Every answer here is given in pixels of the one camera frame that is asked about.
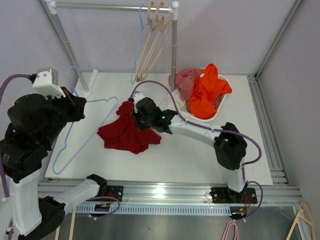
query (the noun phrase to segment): pink cloth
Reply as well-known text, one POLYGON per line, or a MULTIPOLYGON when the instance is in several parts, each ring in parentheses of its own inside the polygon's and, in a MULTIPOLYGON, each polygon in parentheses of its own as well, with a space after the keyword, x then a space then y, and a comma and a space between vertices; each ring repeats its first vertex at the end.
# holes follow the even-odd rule
MULTIPOLYGON (((180 94, 184 100, 189 101, 191 98, 195 80, 203 71, 201 68, 191 67, 182 69, 175 75, 175 87, 180 90, 180 94)), ((169 84, 171 84, 171 75, 169 76, 169 84)))

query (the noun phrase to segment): white pipe connector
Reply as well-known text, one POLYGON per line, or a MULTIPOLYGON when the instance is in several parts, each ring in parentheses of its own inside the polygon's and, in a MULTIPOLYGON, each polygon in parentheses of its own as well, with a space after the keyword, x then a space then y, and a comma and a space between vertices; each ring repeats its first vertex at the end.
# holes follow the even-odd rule
POLYGON ((49 8, 49 11, 52 15, 57 14, 57 6, 56 6, 56 1, 52 0, 44 0, 46 2, 46 5, 49 8))
POLYGON ((172 20, 173 21, 176 21, 176 20, 178 20, 178 9, 179 9, 179 2, 177 2, 177 1, 173 1, 172 3, 171 3, 171 11, 170 11, 170 13, 172 14, 172 20))

